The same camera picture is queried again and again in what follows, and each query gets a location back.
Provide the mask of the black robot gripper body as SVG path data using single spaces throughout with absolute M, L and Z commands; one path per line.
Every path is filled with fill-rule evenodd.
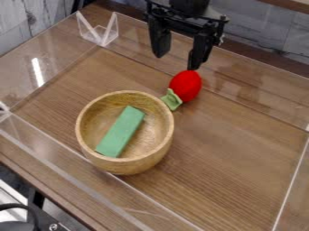
M 167 38 L 171 32 L 193 36 L 205 30 L 213 37 L 213 45 L 223 42 L 228 17 L 211 6 L 209 0 L 144 0 L 145 18 L 152 40 Z

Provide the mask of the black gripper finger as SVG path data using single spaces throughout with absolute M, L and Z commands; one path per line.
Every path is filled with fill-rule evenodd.
M 161 58 L 169 51 L 171 32 L 164 22 L 152 15 L 148 16 L 148 33 L 152 53 L 156 58 Z
M 197 70 L 207 61 L 213 46 L 213 36 L 207 32 L 193 35 L 192 48 L 188 54 L 187 70 Z

